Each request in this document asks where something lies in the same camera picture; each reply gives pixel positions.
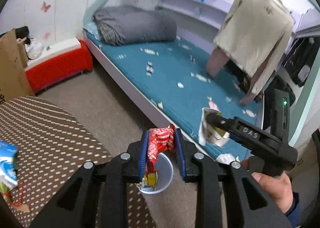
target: white bed frame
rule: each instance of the white bed frame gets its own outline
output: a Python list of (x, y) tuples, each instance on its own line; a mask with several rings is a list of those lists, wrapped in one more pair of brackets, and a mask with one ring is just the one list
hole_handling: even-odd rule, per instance
[[(137, 105), (137, 107), (139, 107), (139, 109), (150, 119), (150, 121), (153, 122), (155, 126), (164, 127), (169, 126), (172, 123), (175, 125), (175, 127), (179, 128), (179, 126), (173, 120), (165, 115), (155, 104), (153, 104), (144, 94), (142, 94), (140, 90), (136, 88), (129, 79), (126, 78), (126, 76), (111, 62), (111, 60), (103, 54), (99, 47), (97, 47), (85, 34), (84, 41), (95, 58), (118, 84), (118, 86), (120, 86), (126, 95)], [(204, 149), (186, 132), (184, 132), (182, 129), (181, 132), (186, 140), (194, 143), (199, 151), (210, 157), (210, 155), (208, 155), (208, 153), (204, 151)]]

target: person's hand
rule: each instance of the person's hand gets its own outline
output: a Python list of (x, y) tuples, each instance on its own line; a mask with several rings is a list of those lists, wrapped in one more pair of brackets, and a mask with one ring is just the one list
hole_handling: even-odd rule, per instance
[[(241, 164), (248, 169), (248, 160), (242, 161)], [(283, 213), (290, 209), (293, 202), (293, 193), (290, 179), (286, 173), (282, 173), (279, 179), (257, 172), (252, 173), (252, 177), (270, 195)]]

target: white bag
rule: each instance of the white bag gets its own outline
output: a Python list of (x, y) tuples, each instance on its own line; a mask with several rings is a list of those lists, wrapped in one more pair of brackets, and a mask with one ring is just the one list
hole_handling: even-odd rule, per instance
[(25, 44), (26, 52), (30, 59), (36, 59), (41, 56), (44, 46), (36, 39), (30, 39), (30, 45)]

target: gray blanket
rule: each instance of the gray blanket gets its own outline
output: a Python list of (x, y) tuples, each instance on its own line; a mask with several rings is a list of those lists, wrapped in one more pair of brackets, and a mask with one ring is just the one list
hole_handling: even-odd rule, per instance
[(145, 11), (133, 6), (103, 7), (93, 17), (110, 45), (176, 39), (176, 22), (162, 11)]

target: clear plastic bowl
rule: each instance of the clear plastic bowl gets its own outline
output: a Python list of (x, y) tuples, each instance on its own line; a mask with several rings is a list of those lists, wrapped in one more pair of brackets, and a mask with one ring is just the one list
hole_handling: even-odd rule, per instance
[(157, 161), (155, 163), (155, 169), (157, 171), (157, 184), (155, 187), (139, 188), (142, 193), (145, 194), (158, 194), (164, 191), (173, 180), (173, 165), (170, 159), (163, 153), (158, 154)]

